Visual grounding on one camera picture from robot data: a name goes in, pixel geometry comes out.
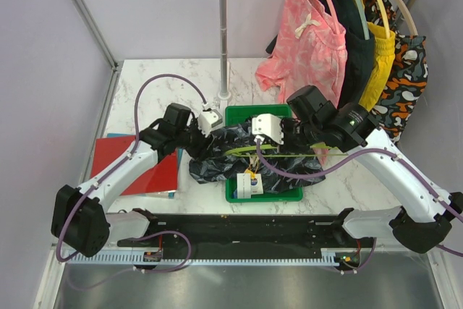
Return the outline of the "green hanger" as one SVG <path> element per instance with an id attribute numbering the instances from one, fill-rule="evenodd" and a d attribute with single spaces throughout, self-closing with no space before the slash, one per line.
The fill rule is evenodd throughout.
<path id="1" fill-rule="evenodd" d="M 269 158 L 299 158 L 299 157 L 335 157 L 335 156 L 347 156 L 345 153 L 338 153 L 335 148 L 328 147 L 326 145 L 312 145 L 310 149 L 303 150 L 288 150 L 283 149 L 280 145 L 273 146 L 270 144 L 264 144 L 260 146 L 260 151 L 264 157 Z M 225 156 L 236 156 L 246 157 L 255 156 L 257 153 L 257 147 L 255 145 L 246 146 L 241 148 L 233 148 L 225 152 Z"/>

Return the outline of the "dark patterned shorts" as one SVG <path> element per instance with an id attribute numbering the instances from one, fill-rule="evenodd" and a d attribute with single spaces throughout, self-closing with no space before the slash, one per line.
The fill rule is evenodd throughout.
<path id="1" fill-rule="evenodd" d="M 225 156 L 227 150 L 255 145 L 250 119 L 246 119 L 243 123 L 219 128 L 211 135 L 213 142 L 209 157 L 203 160 L 191 158 L 189 162 L 189 173 L 200 184 L 235 179 L 238 174 L 251 171 L 261 175 L 263 192 L 278 194 L 294 188 L 316 185 L 326 179 L 324 176 L 308 180 L 283 177 L 262 164 L 257 154 L 246 157 Z M 277 146 L 269 140 L 262 145 L 264 144 Z M 316 174 L 322 171 L 317 157 L 264 158 L 270 165 L 294 174 Z"/>

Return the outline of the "white blue price tag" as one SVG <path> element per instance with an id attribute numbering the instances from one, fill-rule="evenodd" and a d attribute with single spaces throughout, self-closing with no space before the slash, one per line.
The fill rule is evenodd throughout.
<path id="1" fill-rule="evenodd" d="M 260 174 L 245 172 L 237 175 L 236 196 L 238 199 L 251 199 L 253 195 L 263 194 L 263 181 Z"/>

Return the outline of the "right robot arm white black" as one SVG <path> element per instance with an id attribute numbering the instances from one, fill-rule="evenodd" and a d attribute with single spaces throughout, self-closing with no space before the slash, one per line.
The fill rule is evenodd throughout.
<path id="1" fill-rule="evenodd" d="M 336 108 L 315 86 L 305 86 L 287 101 L 296 119 L 284 120 L 284 145 L 303 150 L 316 143 L 345 153 L 341 164 L 355 159 L 399 201 L 386 210 L 342 211 L 341 228 L 355 239 L 394 238 L 416 253 L 443 247 L 452 221 L 462 218 L 462 193 L 431 182 L 392 142 L 363 106 Z"/>

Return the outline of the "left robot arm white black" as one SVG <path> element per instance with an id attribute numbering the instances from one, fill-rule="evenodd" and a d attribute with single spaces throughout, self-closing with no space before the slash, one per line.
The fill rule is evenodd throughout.
<path id="1" fill-rule="evenodd" d="M 196 156 L 221 123 L 217 110 L 204 110 L 195 117 L 186 106 L 169 104 L 164 116 L 136 135 L 129 148 L 104 170 L 79 187 L 65 185 L 58 191 L 51 222 L 57 246 L 68 245 L 92 257 L 108 244 L 143 237 L 150 224 L 147 212 L 112 213 L 109 209 L 114 201 L 176 149 Z"/>

